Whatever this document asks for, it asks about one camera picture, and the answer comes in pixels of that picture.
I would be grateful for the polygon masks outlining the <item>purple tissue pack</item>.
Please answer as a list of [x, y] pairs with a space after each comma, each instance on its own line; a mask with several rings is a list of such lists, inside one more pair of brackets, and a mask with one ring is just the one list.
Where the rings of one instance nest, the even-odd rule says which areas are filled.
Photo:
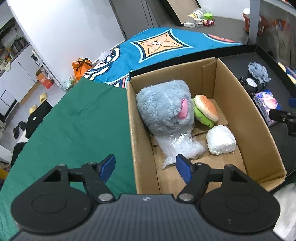
[[270, 90], [264, 90], [255, 94], [253, 98], [256, 106], [259, 108], [261, 115], [263, 116], [268, 127], [274, 125], [276, 121], [269, 118], [269, 111], [271, 109], [281, 110], [280, 104], [274, 98], [273, 93]]

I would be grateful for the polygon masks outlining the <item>black heart soft toy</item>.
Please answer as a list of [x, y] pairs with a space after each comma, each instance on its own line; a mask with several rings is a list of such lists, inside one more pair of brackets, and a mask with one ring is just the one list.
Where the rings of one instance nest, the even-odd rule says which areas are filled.
[[265, 90], [266, 87], [265, 82], [260, 83], [258, 80], [253, 80], [250, 77], [240, 77], [239, 82], [251, 98], [254, 98], [256, 93]]

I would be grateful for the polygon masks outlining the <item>white soft bundle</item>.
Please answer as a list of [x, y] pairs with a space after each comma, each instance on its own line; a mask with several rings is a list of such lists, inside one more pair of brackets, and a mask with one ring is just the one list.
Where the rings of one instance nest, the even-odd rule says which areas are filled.
[[206, 140], [208, 149], [213, 155], [234, 153], [236, 150], [235, 137], [227, 126], [212, 127], [206, 134]]

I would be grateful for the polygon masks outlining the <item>burger plush toy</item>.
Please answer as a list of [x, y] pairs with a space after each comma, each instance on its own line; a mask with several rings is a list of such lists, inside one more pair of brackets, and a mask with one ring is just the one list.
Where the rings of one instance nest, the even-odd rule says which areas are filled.
[[193, 110], [195, 118], [209, 128], [219, 120], [214, 104], [204, 95], [199, 94], [193, 98]]

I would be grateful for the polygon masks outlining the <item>grey fluffy plush toy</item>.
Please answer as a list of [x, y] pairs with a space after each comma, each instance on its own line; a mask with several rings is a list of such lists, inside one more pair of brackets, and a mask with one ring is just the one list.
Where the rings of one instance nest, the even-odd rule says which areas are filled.
[[140, 117], [154, 135], [170, 134], [193, 126], [193, 101], [184, 80], [145, 87], [135, 99]]

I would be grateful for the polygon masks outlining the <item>black shallow tray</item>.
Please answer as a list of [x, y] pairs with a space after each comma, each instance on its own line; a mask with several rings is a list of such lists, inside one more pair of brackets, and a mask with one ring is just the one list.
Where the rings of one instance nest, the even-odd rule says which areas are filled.
[[292, 112], [288, 105], [295, 86], [259, 46], [234, 46], [176, 57], [135, 70], [127, 84], [128, 115], [135, 183], [139, 194], [178, 194], [185, 182], [175, 166], [163, 167], [165, 154], [137, 110], [136, 95], [145, 87], [184, 80], [191, 95], [207, 96], [217, 109], [218, 124], [234, 134], [235, 151], [215, 155], [209, 150], [193, 158], [212, 168], [233, 164], [267, 191], [283, 184], [295, 171], [295, 138], [287, 125], [268, 119], [272, 108]]

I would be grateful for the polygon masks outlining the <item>green cloth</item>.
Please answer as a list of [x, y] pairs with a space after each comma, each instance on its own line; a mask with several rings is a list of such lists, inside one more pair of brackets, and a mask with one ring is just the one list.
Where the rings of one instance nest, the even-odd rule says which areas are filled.
[[58, 164], [79, 168], [116, 157], [107, 181], [114, 195], [135, 194], [126, 90], [80, 80], [45, 116], [18, 155], [1, 188], [1, 240], [18, 229], [11, 203]]

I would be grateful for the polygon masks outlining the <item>grey desk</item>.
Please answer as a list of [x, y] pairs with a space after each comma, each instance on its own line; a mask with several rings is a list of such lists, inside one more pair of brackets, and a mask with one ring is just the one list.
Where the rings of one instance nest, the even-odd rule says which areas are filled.
[[295, 6], [286, 1], [249, 1], [250, 6], [250, 25], [248, 44], [255, 44], [257, 39], [257, 28], [259, 17], [263, 16], [267, 20], [283, 19], [286, 16], [295, 17]]

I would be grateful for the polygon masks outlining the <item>black chair back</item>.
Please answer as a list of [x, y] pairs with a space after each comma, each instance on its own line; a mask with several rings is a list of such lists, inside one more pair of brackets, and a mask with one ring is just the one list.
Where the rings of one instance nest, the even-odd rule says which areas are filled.
[[29, 139], [35, 132], [36, 128], [42, 123], [45, 116], [51, 111], [53, 107], [47, 101], [43, 102], [37, 109], [28, 117], [26, 138]]

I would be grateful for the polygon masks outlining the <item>orange gift bag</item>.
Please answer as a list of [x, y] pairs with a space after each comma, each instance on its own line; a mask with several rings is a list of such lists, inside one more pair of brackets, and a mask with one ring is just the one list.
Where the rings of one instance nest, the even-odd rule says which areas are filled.
[[92, 68], [92, 61], [87, 57], [79, 58], [77, 61], [72, 62], [72, 68], [74, 71], [74, 77], [79, 81], [83, 75]]

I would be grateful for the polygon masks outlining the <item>white fleece blanket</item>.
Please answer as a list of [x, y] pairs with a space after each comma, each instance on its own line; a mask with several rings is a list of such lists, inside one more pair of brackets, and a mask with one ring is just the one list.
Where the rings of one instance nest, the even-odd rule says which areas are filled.
[[296, 191], [291, 183], [273, 195], [280, 204], [280, 216], [273, 231], [283, 240], [295, 240]]

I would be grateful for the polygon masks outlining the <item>green cup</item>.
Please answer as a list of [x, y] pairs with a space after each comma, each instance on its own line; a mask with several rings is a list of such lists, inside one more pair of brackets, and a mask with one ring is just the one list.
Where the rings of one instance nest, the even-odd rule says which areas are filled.
[[211, 13], [204, 13], [203, 18], [205, 20], [213, 20], [213, 15]]

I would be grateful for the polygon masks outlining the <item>blue patterned blanket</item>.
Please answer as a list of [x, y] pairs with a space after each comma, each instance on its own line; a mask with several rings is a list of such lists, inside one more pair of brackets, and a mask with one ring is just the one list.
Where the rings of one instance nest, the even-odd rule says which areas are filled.
[[152, 71], [170, 65], [210, 57], [227, 57], [257, 53], [271, 66], [271, 56], [258, 45], [243, 45], [233, 40], [206, 33], [174, 28], [147, 29], [113, 49], [83, 77], [94, 82], [126, 88], [133, 71]]

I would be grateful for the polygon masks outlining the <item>white plastic bottle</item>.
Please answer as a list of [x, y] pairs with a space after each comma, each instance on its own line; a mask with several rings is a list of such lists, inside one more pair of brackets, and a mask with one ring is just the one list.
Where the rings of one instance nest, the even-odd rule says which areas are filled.
[[202, 8], [195, 9], [191, 14], [187, 15], [186, 22], [192, 22], [194, 19], [203, 19], [206, 11]]

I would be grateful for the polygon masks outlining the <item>grey sofa mattress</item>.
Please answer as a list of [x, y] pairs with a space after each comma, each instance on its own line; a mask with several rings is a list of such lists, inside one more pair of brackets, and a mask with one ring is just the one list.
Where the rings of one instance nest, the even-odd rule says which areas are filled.
[[[110, 1], [112, 10], [125, 39], [148, 29], [157, 27], [179, 28], [211, 34], [246, 44], [242, 12], [249, 1]], [[215, 25], [188, 28], [189, 14], [201, 9], [213, 15]]]

